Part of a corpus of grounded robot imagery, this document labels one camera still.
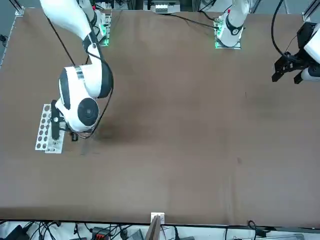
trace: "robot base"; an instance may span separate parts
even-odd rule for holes
[[[109,45],[111,18],[112,10],[105,10],[105,13],[101,13],[101,24],[99,24],[99,34],[97,36],[101,47]]]
[[[57,140],[52,138],[51,115],[51,104],[44,104],[35,142],[35,150],[44,151],[46,154],[61,154],[64,144],[65,131],[59,130],[59,138]],[[60,122],[59,127],[64,129],[66,127],[66,123]]]
[[[222,42],[218,39],[217,35],[220,34],[222,25],[224,23],[223,16],[219,16],[213,22],[214,27],[218,27],[219,29],[214,29],[214,47],[216,49],[241,49],[241,42],[238,41],[236,45],[229,47],[222,44]]]

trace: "perforated plate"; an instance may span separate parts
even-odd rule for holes
[[[53,140],[51,135],[51,105],[44,104],[38,129],[38,135],[35,142],[35,150],[44,151],[46,154],[61,154],[64,144],[65,131],[59,131],[59,139]],[[60,128],[65,129],[66,124],[60,122]]]
[[[50,116],[51,107],[50,104],[44,104],[38,134],[35,142],[35,150],[45,151],[48,148],[49,131],[50,131]]]

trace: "wooden table surface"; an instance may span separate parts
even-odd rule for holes
[[[242,50],[215,49],[212,29],[174,16],[112,18],[114,96],[93,139],[66,137],[63,154],[34,149],[70,61],[41,9],[17,18],[0,69],[0,217],[318,226],[320,84],[272,83],[272,16],[248,15]],[[277,16],[283,51],[301,25]],[[57,30],[83,64],[81,40]]]

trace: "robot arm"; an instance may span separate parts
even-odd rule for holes
[[[112,71],[104,60],[88,16],[77,0],[40,0],[45,15],[56,25],[76,34],[92,64],[65,67],[59,77],[60,98],[55,107],[72,132],[94,128],[99,116],[96,98],[107,97],[114,87]]]
[[[291,55],[285,52],[274,64],[272,81],[277,82],[285,73],[301,70],[294,83],[320,81],[320,24],[305,22],[297,32],[299,51]]]
[[[223,45],[233,47],[239,42],[249,9],[248,0],[232,0],[230,11],[223,13],[223,25],[217,35]]]

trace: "wire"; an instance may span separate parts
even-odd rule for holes
[[[54,223],[54,222],[51,222],[49,225],[48,225],[47,223],[44,224],[45,230],[44,230],[44,233],[43,233],[43,239],[45,239],[45,237],[46,237],[46,232],[48,231],[49,234],[50,234],[50,236],[51,236],[51,238],[52,238],[53,240],[56,240],[55,237],[52,235],[52,233],[51,233],[51,231],[50,231],[50,226],[53,225],[53,224],[55,224],[55,223]]]
[[[203,8],[201,8],[198,12],[202,11],[203,9],[205,9],[205,8],[208,7],[210,4],[212,4],[211,7],[210,7],[210,8],[212,8],[213,5],[216,3],[216,1],[217,1],[217,0],[212,0],[212,1],[210,1],[207,5],[205,5]]]
[[[61,43],[61,45],[62,45],[62,47],[63,47],[63,49],[64,49],[64,51],[65,51],[65,53],[68,55],[68,57],[69,57],[70,61],[72,62],[72,65],[74,66],[74,65],[75,65],[75,62],[74,62],[74,60],[72,59],[72,57],[70,56],[70,54],[69,54],[69,52],[68,52],[68,50],[67,50],[67,48],[66,48],[65,44],[62,42],[62,40],[61,40],[61,38],[60,38],[59,34],[57,33],[57,31],[56,31],[56,29],[55,29],[55,27],[53,26],[53,24],[51,23],[51,21],[50,21],[50,19],[49,19],[48,17],[46,17],[46,19],[48,20],[48,22],[49,22],[49,24],[50,24],[50,26],[51,26],[52,30],[53,30],[53,31],[54,31],[54,33],[55,33],[55,35],[58,37],[58,39],[59,39],[59,41],[60,41],[60,43]]]
[[[102,7],[100,7],[98,4],[95,4],[94,5],[97,9],[101,9],[101,10],[104,10]]]
[[[178,15],[173,15],[173,14],[171,14],[169,16],[177,17],[177,18],[180,18],[180,19],[183,19],[183,20],[186,20],[186,21],[189,21],[189,22],[192,22],[194,24],[198,24],[198,25],[201,25],[201,26],[204,26],[204,27],[208,27],[208,28],[212,28],[212,29],[219,29],[217,26],[211,26],[211,25],[208,25],[208,24],[204,24],[204,23],[201,23],[201,22],[198,22],[198,21],[191,20],[189,18],[185,18],[183,16],[178,16]]]
[[[130,228],[131,226],[132,226],[132,225],[126,226],[125,228],[123,228],[123,229],[122,229],[122,231],[124,231],[124,230],[126,230],[126,229]],[[115,234],[113,237],[111,237],[111,238],[110,238],[110,240],[115,239],[115,238],[116,238],[116,236],[118,236],[120,233],[121,233],[121,231],[119,231],[117,234]]]
[[[225,228],[224,240],[227,240],[228,226]]]
[[[90,55],[90,56],[92,56],[92,57],[94,57],[94,58],[96,58],[96,59],[99,59],[103,64],[106,65],[106,67],[109,69],[110,73],[112,74],[112,71],[111,71],[111,69],[110,69],[110,66],[109,66],[109,64],[106,62],[106,60],[102,59],[102,58],[99,57],[99,56],[96,56],[96,55],[92,54],[92,53],[89,52],[88,50],[86,50],[85,52],[86,52],[88,55]],[[98,127],[98,125],[99,125],[99,123],[100,123],[103,115],[105,114],[105,112],[106,112],[106,110],[107,110],[107,107],[108,107],[108,105],[109,105],[109,102],[110,102],[110,99],[111,99],[111,96],[112,96],[112,93],[113,93],[113,92],[114,92],[114,83],[112,82],[112,84],[111,84],[111,91],[110,91],[110,94],[109,94],[109,99],[108,99],[108,101],[106,102],[106,105],[105,105],[105,107],[104,107],[104,109],[103,109],[103,112],[102,112],[102,114],[100,115],[100,118],[98,119],[98,121],[96,122],[96,125],[95,125],[94,129],[92,130],[92,132],[91,132],[90,135],[88,135],[88,136],[82,136],[82,135],[79,134],[79,137],[80,137],[80,138],[82,138],[82,139],[88,139],[88,138],[90,138],[90,137],[95,133],[95,131],[96,131],[96,129],[97,129],[97,127]]]
[[[277,16],[277,13],[280,9],[280,6],[281,4],[283,3],[284,0],[280,0],[279,1],[279,4],[278,6],[276,7],[275,11],[274,11],[274,14],[273,14],[273,17],[272,17],[272,21],[271,21],[271,40],[272,40],[272,44],[274,46],[274,48],[278,51],[278,53],[284,57],[285,59],[287,59],[288,61],[291,61],[291,62],[296,62],[296,63],[302,63],[302,61],[294,58],[294,57],[289,57],[287,55],[285,55],[281,50],[280,48],[277,46],[276,44],[276,41],[275,41],[275,36],[274,36],[274,28],[275,28],[275,20],[276,20],[276,16]]]
[[[209,17],[208,14],[206,14],[205,11],[200,10],[199,13],[203,13],[203,14],[205,15],[205,17],[206,17],[207,19],[211,20],[211,21],[214,21],[214,20],[216,19],[215,17],[214,17],[214,18]]]
[[[163,235],[164,235],[164,240],[167,240],[166,233],[165,233],[164,227],[162,225],[161,225],[161,230],[162,230]]]
[[[80,237],[80,234],[79,234],[78,223],[75,223],[74,232],[78,235],[79,240],[81,240],[82,238]]]
[[[223,13],[225,13],[231,7],[232,7],[232,4],[230,6],[228,6],[227,9],[223,11]]]
[[[115,228],[112,229],[112,231],[114,230],[114,234],[112,234],[112,231],[110,231],[110,233],[109,233],[110,237],[112,237],[116,234],[117,228],[118,228],[118,226],[115,226]]]
[[[286,49],[285,49],[285,51],[284,51],[284,52],[286,52],[286,51],[288,50],[288,48],[290,47],[290,45],[291,45],[292,41],[293,41],[296,37],[297,37],[297,35],[295,35],[295,36],[291,39],[291,41],[290,41],[289,45],[286,47]]]
[[[257,225],[256,225],[256,223],[254,221],[252,221],[252,220],[249,220],[248,221],[248,227],[250,229],[254,230],[254,238],[253,238],[253,240],[256,240],[256,238],[257,238]]]
[[[42,226],[45,225],[43,222],[40,222],[39,227],[33,232],[33,234],[32,234],[31,237],[30,237],[30,240],[32,240],[32,238],[34,237],[34,235],[36,234],[36,232],[38,231],[38,229],[40,229],[40,228],[42,227],[41,224],[42,224]]]
[[[84,225],[85,225],[86,229],[88,229],[88,231],[89,231],[90,233],[92,233],[93,229],[92,229],[92,228],[88,228],[88,226],[87,226],[86,223],[85,223]]]

